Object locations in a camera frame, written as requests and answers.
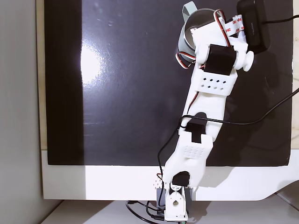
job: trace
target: black power adapter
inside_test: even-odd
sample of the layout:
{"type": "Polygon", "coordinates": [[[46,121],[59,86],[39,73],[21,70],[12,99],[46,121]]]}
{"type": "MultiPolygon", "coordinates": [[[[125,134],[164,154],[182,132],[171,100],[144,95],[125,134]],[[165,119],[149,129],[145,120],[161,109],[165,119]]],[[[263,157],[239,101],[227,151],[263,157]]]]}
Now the black power adapter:
{"type": "Polygon", "coordinates": [[[237,12],[242,15],[244,32],[248,50],[255,54],[266,51],[270,47],[270,33],[264,0],[239,0],[237,12]]]}

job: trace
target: gray wall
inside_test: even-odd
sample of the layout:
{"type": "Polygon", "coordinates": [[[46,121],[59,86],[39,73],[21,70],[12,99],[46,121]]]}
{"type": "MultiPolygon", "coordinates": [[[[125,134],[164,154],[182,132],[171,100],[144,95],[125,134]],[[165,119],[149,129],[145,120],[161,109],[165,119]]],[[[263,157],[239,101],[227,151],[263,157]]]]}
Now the gray wall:
{"type": "Polygon", "coordinates": [[[36,224],[42,199],[34,0],[0,1],[0,222],[36,224]]]}

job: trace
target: hole pattern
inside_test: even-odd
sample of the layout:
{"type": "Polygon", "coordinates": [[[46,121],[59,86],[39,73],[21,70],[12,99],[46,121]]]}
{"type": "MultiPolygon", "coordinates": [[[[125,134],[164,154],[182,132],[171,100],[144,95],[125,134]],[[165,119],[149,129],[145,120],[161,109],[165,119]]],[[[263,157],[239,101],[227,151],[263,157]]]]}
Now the hole pattern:
{"type": "MultiPolygon", "coordinates": [[[[217,82],[217,83],[222,82],[223,84],[226,83],[226,81],[222,81],[222,80],[213,80],[213,79],[211,78],[211,79],[210,79],[210,82],[213,82],[213,81],[215,81],[215,82],[217,82]]],[[[208,85],[207,88],[209,88],[209,89],[210,89],[210,88],[213,88],[214,90],[224,90],[224,88],[220,88],[219,86],[217,87],[217,86],[210,86],[210,85],[208,85]]]]}

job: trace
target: black cable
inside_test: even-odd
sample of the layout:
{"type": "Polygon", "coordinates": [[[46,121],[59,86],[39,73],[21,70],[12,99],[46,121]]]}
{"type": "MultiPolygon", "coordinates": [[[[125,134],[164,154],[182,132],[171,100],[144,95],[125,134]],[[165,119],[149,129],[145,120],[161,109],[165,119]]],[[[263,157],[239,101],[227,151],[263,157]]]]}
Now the black cable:
{"type": "Polygon", "coordinates": [[[145,206],[145,210],[146,210],[146,213],[153,219],[155,220],[160,220],[160,221],[164,221],[164,217],[163,216],[155,216],[153,214],[150,213],[149,211],[149,203],[150,201],[146,202],[146,206],[145,206]]]}
{"type": "MultiPolygon", "coordinates": [[[[161,165],[161,161],[160,161],[160,154],[161,152],[165,149],[165,147],[169,144],[169,142],[173,139],[173,137],[176,135],[177,133],[177,130],[178,130],[179,126],[177,126],[177,128],[174,130],[174,132],[172,133],[171,137],[167,140],[167,142],[163,145],[163,147],[160,149],[160,151],[158,152],[158,163],[159,163],[159,167],[160,167],[160,172],[161,172],[161,176],[163,178],[163,170],[162,170],[162,165],[161,165]]],[[[165,205],[161,205],[161,198],[162,198],[162,194],[163,194],[163,191],[164,191],[164,182],[162,181],[162,189],[161,189],[161,193],[160,193],[160,197],[159,197],[159,200],[158,200],[158,205],[160,207],[163,207],[165,205]]]]}
{"type": "Polygon", "coordinates": [[[266,23],[280,23],[280,22],[288,22],[288,21],[291,21],[293,19],[296,19],[296,18],[299,18],[299,15],[295,15],[289,19],[284,19],[284,20],[272,20],[272,21],[264,21],[262,22],[263,24],[266,24],[266,23]]]}
{"type": "Polygon", "coordinates": [[[141,219],[142,221],[145,221],[145,222],[150,223],[150,224],[159,224],[159,223],[155,223],[155,222],[153,222],[153,221],[150,221],[150,220],[145,219],[145,218],[143,218],[142,216],[138,215],[136,212],[133,211],[133,209],[130,208],[129,203],[131,203],[131,201],[127,201],[127,202],[126,202],[126,207],[127,207],[127,209],[129,209],[129,211],[130,211],[134,216],[136,216],[137,218],[141,219]]]}
{"type": "Polygon", "coordinates": [[[251,121],[251,122],[247,122],[247,123],[236,123],[236,122],[230,122],[230,121],[224,121],[224,120],[216,120],[216,119],[211,119],[211,118],[201,118],[201,117],[196,117],[196,116],[192,116],[192,115],[184,115],[183,117],[181,117],[179,119],[178,123],[179,123],[179,126],[181,126],[182,120],[184,118],[192,118],[192,119],[207,120],[207,121],[212,121],[212,122],[217,122],[217,123],[223,123],[223,124],[231,124],[231,125],[253,125],[253,124],[256,124],[258,122],[261,122],[265,117],[267,117],[269,115],[269,113],[271,113],[277,107],[279,107],[280,105],[282,105],[285,101],[287,101],[290,98],[292,98],[293,96],[295,96],[298,92],[299,92],[299,88],[296,89],[294,92],[292,92],[289,96],[287,96],[286,98],[284,98],[283,100],[281,100],[279,103],[277,103],[276,105],[274,105],[270,110],[268,110],[268,112],[266,112],[266,114],[264,114],[260,119],[255,120],[255,121],[251,121]]]}
{"type": "MultiPolygon", "coordinates": [[[[140,204],[140,205],[146,207],[145,204],[143,204],[143,203],[141,203],[141,202],[139,202],[139,201],[136,201],[136,203],[138,203],[138,204],[140,204]]],[[[152,207],[149,207],[149,209],[151,209],[151,210],[153,210],[153,211],[165,211],[165,209],[159,209],[159,208],[158,208],[158,209],[154,209],[154,208],[152,208],[152,207]]]]}

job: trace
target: round white knob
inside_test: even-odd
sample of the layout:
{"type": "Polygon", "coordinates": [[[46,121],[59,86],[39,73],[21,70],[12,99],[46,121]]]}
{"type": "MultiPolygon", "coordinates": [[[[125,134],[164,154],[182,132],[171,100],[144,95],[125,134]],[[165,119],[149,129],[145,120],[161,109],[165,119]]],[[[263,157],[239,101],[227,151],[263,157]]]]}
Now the round white knob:
{"type": "Polygon", "coordinates": [[[252,51],[249,51],[244,61],[244,66],[243,66],[244,71],[249,71],[251,69],[253,60],[254,60],[254,53],[252,51]]]}

